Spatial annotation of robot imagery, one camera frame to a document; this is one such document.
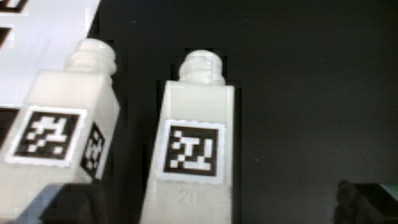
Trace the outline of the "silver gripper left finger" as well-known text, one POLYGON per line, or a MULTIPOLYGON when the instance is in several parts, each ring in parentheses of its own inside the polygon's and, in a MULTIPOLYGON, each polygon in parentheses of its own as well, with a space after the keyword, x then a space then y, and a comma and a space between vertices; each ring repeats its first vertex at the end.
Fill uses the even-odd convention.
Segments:
POLYGON ((100 184, 66 184, 40 220, 43 224, 109 224, 104 186, 100 184))

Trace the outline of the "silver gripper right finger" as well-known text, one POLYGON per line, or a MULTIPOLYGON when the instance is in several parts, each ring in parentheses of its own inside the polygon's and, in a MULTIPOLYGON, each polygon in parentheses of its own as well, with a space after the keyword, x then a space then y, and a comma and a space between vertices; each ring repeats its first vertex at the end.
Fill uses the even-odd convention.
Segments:
POLYGON ((335 224, 398 224, 398 184, 338 184, 335 224))

